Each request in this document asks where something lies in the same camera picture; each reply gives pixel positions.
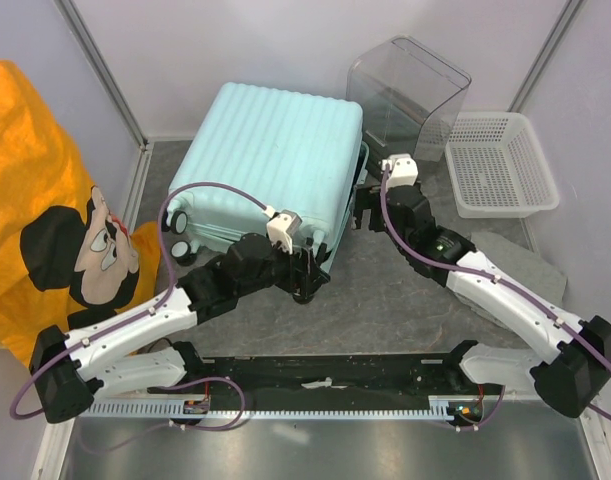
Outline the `light blue hard suitcase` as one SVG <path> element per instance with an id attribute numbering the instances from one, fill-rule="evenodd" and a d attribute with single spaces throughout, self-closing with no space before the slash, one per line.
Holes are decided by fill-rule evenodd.
<path id="1" fill-rule="evenodd" d="M 329 271 L 364 175 L 363 110 L 352 101 L 229 82 L 213 101 L 170 186 L 164 217 L 193 249 L 224 252 L 265 234 L 262 210 L 297 214 Z"/>

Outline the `white perforated plastic basket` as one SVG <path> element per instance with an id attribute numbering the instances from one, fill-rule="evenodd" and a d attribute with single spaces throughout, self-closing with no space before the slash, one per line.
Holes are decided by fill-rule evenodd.
<path id="1" fill-rule="evenodd" d="M 559 194 L 526 116 L 463 112 L 445 159 L 462 218 L 527 218 L 558 207 Z"/>

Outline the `clear smoky plastic container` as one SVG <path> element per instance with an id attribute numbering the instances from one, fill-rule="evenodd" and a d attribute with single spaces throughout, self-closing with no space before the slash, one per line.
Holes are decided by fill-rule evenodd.
<path id="1" fill-rule="evenodd" d="M 350 67 L 346 97 L 363 109 L 363 133 L 379 158 L 408 153 L 437 162 L 472 78 L 418 40 L 393 37 Z"/>

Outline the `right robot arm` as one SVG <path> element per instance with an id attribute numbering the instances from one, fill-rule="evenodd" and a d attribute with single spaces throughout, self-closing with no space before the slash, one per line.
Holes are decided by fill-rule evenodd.
<path id="1" fill-rule="evenodd" d="M 579 417 L 611 379 L 611 323 L 583 319 L 528 290 L 457 232 L 438 225 L 418 186 L 356 190 L 354 219 L 386 233 L 414 271 L 487 312 L 524 349 L 463 341 L 443 368 L 452 392 L 497 384 L 535 392 L 553 410 Z"/>

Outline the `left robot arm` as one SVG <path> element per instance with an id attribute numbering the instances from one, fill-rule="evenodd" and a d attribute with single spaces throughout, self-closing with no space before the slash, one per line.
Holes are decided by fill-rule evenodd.
<path id="1" fill-rule="evenodd" d="M 29 367 L 41 414 L 58 424 L 115 393 L 173 386 L 196 392 L 205 378 L 197 354 L 173 347 L 146 356 L 138 349 L 228 313 L 240 298 L 263 289 L 277 287 L 307 303 L 330 280 L 323 267 L 330 256 L 325 244 L 315 247 L 311 239 L 288 253 L 249 233 L 142 305 L 68 333 L 56 325 L 43 329 Z"/>

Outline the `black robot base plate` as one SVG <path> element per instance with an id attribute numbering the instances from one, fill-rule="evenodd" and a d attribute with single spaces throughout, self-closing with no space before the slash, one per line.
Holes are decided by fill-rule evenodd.
<path id="1" fill-rule="evenodd" d="M 499 408 L 501 388 L 467 379 L 450 353 L 216 357 L 196 361 L 179 384 L 183 393 L 232 397 L 243 412 L 254 394 L 447 397 L 458 408 L 451 428 L 480 427 Z"/>

